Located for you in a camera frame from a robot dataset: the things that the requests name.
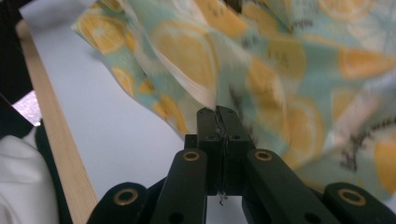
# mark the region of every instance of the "fabric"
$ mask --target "fabric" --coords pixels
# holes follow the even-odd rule
[[[0,223],[59,223],[50,173],[29,139],[0,140]]]
[[[396,191],[396,1],[99,0],[73,29],[180,133],[237,111],[310,186]]]

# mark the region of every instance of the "lemon slice print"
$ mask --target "lemon slice print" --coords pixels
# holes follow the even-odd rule
[[[244,4],[242,6],[242,15],[257,22],[261,35],[277,33],[276,20],[256,4],[251,2]]]
[[[384,189],[396,191],[396,133],[375,145],[375,169]]]
[[[111,67],[111,71],[116,78],[116,80],[120,83],[122,88],[128,92],[130,95],[134,95],[134,80],[132,79],[131,74],[120,67],[113,66]]]
[[[268,40],[265,57],[274,62],[276,69],[287,77],[301,80],[306,70],[305,51],[293,38],[278,36]]]
[[[396,55],[396,1],[377,0],[370,13],[347,25],[365,49]]]
[[[350,21],[366,15],[374,0],[317,0],[319,8],[329,17]]]
[[[148,77],[146,77],[145,80],[140,85],[139,92],[143,94],[152,94],[155,92],[155,88]]]
[[[346,79],[374,77],[396,67],[396,58],[363,49],[340,48],[338,65]]]
[[[296,169],[320,155],[323,124],[314,102],[303,98],[289,103],[288,124],[290,147],[282,158],[291,169]]]
[[[161,98],[157,104],[152,106],[154,112],[156,112],[163,119],[176,124],[176,128],[181,133],[188,133],[186,121],[183,118],[180,109],[173,99],[167,95],[161,95]]]
[[[195,0],[208,25],[230,37],[241,35],[248,25],[219,0]]]
[[[275,71],[253,58],[247,71],[247,87],[257,102],[258,120],[287,139],[284,92]]]
[[[332,120],[338,120],[351,105],[359,89],[353,87],[337,87],[332,90]]]
[[[115,12],[123,11],[122,6],[117,0],[102,0],[101,2]]]
[[[132,32],[129,29],[126,30],[125,44],[131,52],[134,52],[136,40],[134,39],[134,35],[132,34]]]
[[[179,21],[165,21],[152,33],[156,49],[185,77],[212,90],[218,60],[206,30]]]
[[[77,29],[103,54],[116,51],[125,42],[125,22],[115,17],[87,14],[78,20]]]

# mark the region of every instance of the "metal grommet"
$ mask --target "metal grommet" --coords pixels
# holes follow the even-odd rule
[[[340,196],[340,198],[342,200],[344,200],[345,202],[356,205],[356,206],[366,205],[366,199],[361,194],[359,194],[356,190],[353,190],[353,189],[339,189],[338,196]]]
[[[183,159],[185,161],[196,161],[199,159],[199,153],[194,151],[189,151],[183,154]]]
[[[265,151],[257,151],[254,156],[260,161],[270,161],[272,159],[272,155]]]
[[[135,189],[121,189],[114,195],[114,203],[121,206],[128,205],[133,203],[138,195]]]

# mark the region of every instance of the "lemon print fabric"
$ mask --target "lemon print fabric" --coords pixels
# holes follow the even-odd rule
[[[105,56],[120,90],[180,136],[196,133],[202,107],[230,107],[257,147],[307,182],[351,180],[388,199],[395,134],[358,140],[396,120],[396,0],[241,4],[98,0],[73,29]]]
[[[317,0],[322,11],[336,20],[350,21],[368,13],[375,0]]]
[[[153,105],[153,110],[163,119],[172,120],[181,133],[188,133],[186,122],[178,105],[167,95],[162,95],[159,102]]]
[[[260,34],[270,35],[277,33],[278,25],[276,18],[264,11],[261,7],[254,3],[247,3],[242,6],[242,15],[257,22]]]
[[[82,36],[103,54],[120,49],[124,44],[125,21],[112,16],[87,14],[78,20]]]
[[[272,37],[265,51],[268,60],[278,71],[294,80],[301,80],[306,70],[306,56],[302,44],[289,37]]]
[[[120,67],[112,67],[111,70],[113,71],[116,80],[120,83],[122,88],[128,92],[130,95],[134,95],[134,80],[132,76]]]
[[[396,68],[396,57],[362,49],[340,48],[338,62],[347,79],[378,76]]]
[[[320,156],[323,145],[322,118],[313,101],[296,98],[290,100],[288,124],[290,146],[282,159],[291,169],[296,169]]]
[[[364,17],[348,23],[348,33],[364,48],[396,55],[396,4],[376,0]]]
[[[122,12],[123,8],[117,0],[101,0],[108,8],[115,12]]]
[[[204,15],[207,24],[227,36],[241,35],[248,28],[248,25],[233,10],[219,0],[195,0],[194,2]]]
[[[332,91],[332,120],[337,121],[352,105],[353,100],[359,93],[358,88],[337,87]]]
[[[185,22],[164,21],[151,34],[152,43],[191,82],[214,90],[218,63],[207,30]]]
[[[384,189],[396,191],[396,133],[375,145],[375,168]]]
[[[277,73],[269,65],[253,58],[247,70],[247,87],[257,102],[258,121],[287,139],[285,98]]]

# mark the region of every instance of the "black fabric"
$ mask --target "black fabric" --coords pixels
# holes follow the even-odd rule
[[[56,169],[56,164],[50,149],[50,143],[42,120],[41,125],[37,128],[37,132],[35,133],[35,143],[37,144],[38,151],[46,161],[46,164],[49,167],[50,175],[52,176],[53,185],[56,191],[56,198],[58,201],[60,224],[71,224],[73,221],[70,217],[69,208],[67,207],[66,198],[64,197],[64,189],[62,188],[61,179],[59,178],[59,174]]]
[[[7,2],[0,2],[0,92],[14,104],[33,87],[14,28],[18,15],[12,11],[18,10],[10,11]]]

